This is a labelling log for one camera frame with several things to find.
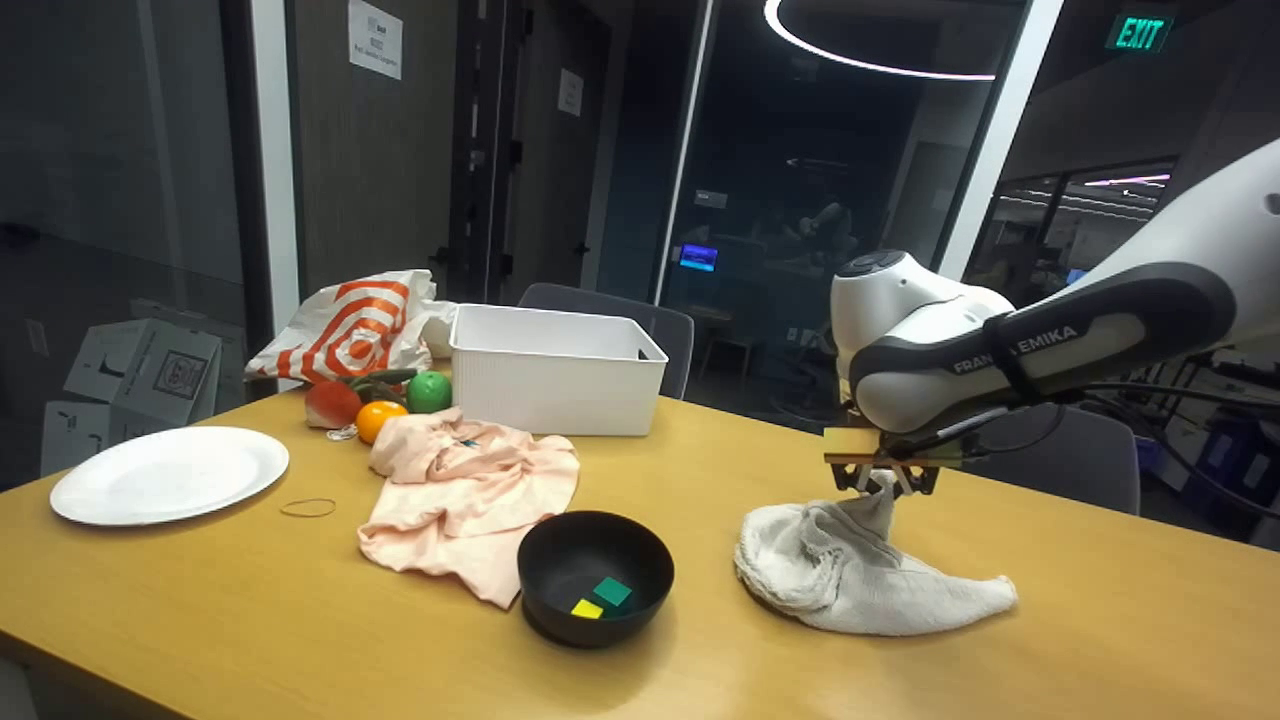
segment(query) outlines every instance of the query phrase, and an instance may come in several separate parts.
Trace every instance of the white plate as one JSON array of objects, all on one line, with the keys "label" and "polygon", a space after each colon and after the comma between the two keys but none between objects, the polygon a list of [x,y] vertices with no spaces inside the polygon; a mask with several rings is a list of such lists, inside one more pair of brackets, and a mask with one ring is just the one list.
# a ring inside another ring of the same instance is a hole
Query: white plate
[{"label": "white plate", "polygon": [[71,467],[49,494],[75,525],[135,527],[208,517],[274,489],[289,446],[247,428],[171,428]]}]

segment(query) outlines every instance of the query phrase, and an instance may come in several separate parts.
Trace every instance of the orange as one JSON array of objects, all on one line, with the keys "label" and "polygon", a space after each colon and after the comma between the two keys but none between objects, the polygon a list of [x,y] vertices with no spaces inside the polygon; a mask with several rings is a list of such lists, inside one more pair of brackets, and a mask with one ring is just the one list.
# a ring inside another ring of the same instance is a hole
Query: orange
[{"label": "orange", "polygon": [[391,414],[407,414],[407,406],[398,403],[398,398],[369,398],[369,403],[359,403],[359,411],[355,411],[355,435],[359,435],[359,442],[372,442],[377,433],[385,433],[385,424],[387,424]]}]

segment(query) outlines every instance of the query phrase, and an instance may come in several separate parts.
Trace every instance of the glass door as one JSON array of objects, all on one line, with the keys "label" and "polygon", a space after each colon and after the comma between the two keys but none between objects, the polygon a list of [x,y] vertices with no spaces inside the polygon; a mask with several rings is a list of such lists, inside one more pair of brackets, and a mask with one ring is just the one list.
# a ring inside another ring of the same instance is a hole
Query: glass door
[{"label": "glass door", "polygon": [[703,81],[661,261],[661,299],[700,323],[694,398],[798,428],[836,419],[834,273],[876,247],[943,261],[966,205],[986,205],[969,196],[972,178],[986,162],[999,173],[1004,150],[981,149],[991,119],[1009,124],[999,94],[1017,93],[1012,57],[1032,8],[709,5]]},{"label": "glass door", "polygon": [[0,489],[247,398],[247,37],[235,0],[0,5]]}]

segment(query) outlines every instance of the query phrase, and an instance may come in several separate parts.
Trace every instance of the glass wall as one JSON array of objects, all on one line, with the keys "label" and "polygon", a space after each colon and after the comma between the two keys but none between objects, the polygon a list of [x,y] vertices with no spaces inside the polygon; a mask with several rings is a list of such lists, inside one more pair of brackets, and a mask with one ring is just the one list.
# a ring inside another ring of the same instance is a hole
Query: glass wall
[{"label": "glass wall", "polygon": [[1274,0],[1165,5],[1153,50],[1112,49],[1136,5],[1068,5],[966,279],[1017,302],[1102,263],[1174,196],[1280,136]]},{"label": "glass wall", "polygon": [[0,489],[244,398],[227,8],[0,5]]},{"label": "glass wall", "polygon": [[939,261],[1029,0],[711,8],[665,302],[700,323],[694,398],[821,428],[834,273]]}]

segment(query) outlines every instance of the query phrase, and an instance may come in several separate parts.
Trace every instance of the black bowl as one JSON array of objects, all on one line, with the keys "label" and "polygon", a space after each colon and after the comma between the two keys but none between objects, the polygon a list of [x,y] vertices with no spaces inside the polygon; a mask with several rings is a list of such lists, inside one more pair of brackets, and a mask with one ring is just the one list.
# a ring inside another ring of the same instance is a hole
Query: black bowl
[{"label": "black bowl", "polygon": [[674,552],[612,510],[563,510],[521,541],[521,607],[561,643],[605,647],[635,637],[670,599]]}]

